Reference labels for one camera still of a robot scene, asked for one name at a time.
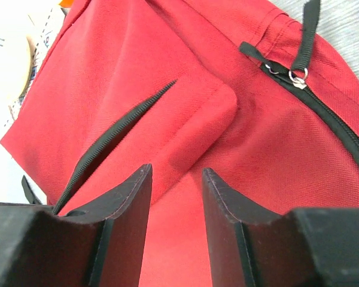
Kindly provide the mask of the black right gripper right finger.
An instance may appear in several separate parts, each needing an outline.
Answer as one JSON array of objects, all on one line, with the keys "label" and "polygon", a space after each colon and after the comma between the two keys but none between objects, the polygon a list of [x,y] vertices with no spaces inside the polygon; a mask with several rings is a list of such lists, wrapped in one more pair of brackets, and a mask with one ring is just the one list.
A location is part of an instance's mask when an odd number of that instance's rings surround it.
[{"label": "black right gripper right finger", "polygon": [[202,174],[214,286],[359,286],[359,208],[278,215]]}]

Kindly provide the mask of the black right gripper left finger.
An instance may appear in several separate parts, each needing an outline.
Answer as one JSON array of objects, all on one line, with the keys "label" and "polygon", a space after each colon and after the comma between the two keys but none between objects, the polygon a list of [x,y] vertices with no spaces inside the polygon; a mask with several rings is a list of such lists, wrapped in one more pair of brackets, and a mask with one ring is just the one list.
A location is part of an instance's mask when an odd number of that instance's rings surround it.
[{"label": "black right gripper left finger", "polygon": [[153,168],[65,216],[0,203],[0,286],[138,286]]}]

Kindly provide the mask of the red student backpack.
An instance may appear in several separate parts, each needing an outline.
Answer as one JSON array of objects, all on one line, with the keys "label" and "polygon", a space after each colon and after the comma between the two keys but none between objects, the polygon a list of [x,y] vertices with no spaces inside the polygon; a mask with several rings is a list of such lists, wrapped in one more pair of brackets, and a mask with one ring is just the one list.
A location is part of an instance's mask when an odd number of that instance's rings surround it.
[{"label": "red student backpack", "polygon": [[1,145],[67,213],[145,163],[134,286],[211,286],[202,172],[277,213],[359,207],[359,79],[270,1],[75,1]]}]

